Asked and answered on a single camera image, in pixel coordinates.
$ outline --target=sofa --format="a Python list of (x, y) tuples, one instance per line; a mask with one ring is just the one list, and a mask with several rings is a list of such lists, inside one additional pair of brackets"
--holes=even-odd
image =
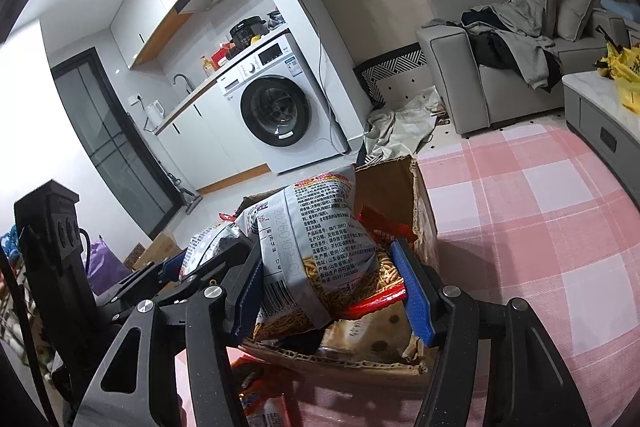
[[(508, 0), (429, 0), (434, 18), (460, 22), (473, 6)], [(622, 18), (594, 9), (582, 38), (576, 42), (554, 38), (562, 74), (593, 70), (606, 53), (606, 42), (595, 31), (602, 26), (616, 43), (629, 46)], [(564, 105), (562, 82), (551, 92), (531, 89), (514, 71), (478, 66), (467, 33), (456, 26), (431, 26), (416, 32), (451, 121), (460, 135)]]

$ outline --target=metal bolt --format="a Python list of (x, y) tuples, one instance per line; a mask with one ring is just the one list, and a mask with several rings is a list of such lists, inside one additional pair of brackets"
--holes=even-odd
[(149, 299), (140, 301), (137, 305), (137, 309), (140, 313), (146, 313), (149, 310), (153, 309), (153, 307), (154, 307), (154, 302), (150, 301)]
[(513, 309), (518, 310), (519, 312), (523, 312), (527, 308), (529, 308), (529, 304), (527, 303), (527, 301), (525, 299), (520, 299), (519, 297), (511, 301), (511, 306), (513, 306)]
[(215, 299), (222, 295), (222, 288), (220, 286), (209, 286), (204, 290), (204, 296), (207, 299)]
[(455, 297), (460, 297), (460, 294), (462, 292), (457, 286), (444, 286), (444, 288), (442, 289), (442, 293), (444, 293), (444, 295), (446, 295), (447, 297), (453, 299)]

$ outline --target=purple bag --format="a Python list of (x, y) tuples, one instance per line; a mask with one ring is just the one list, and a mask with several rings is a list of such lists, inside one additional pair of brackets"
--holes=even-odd
[(129, 268), (118, 259), (102, 240), (102, 236), (91, 245), (91, 259), (89, 260), (89, 286), (96, 294), (106, 292), (114, 284), (130, 275)]

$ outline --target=soap bottle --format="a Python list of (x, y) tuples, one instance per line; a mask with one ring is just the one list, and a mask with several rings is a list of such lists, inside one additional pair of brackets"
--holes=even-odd
[(211, 62), (205, 55), (202, 55), (202, 57), (200, 57), (200, 60), (202, 60), (202, 69), (207, 76), (211, 76), (216, 72), (216, 68), (213, 65), (213, 62)]

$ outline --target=pink checkered tablecloth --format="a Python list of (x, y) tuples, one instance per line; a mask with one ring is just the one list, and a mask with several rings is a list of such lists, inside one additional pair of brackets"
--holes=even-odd
[[(593, 426), (611, 425), (640, 385), (640, 214), (618, 181), (577, 136), (539, 124), (418, 160), (444, 281), (476, 299), (527, 299)], [(482, 421), (486, 347), (470, 425)]]

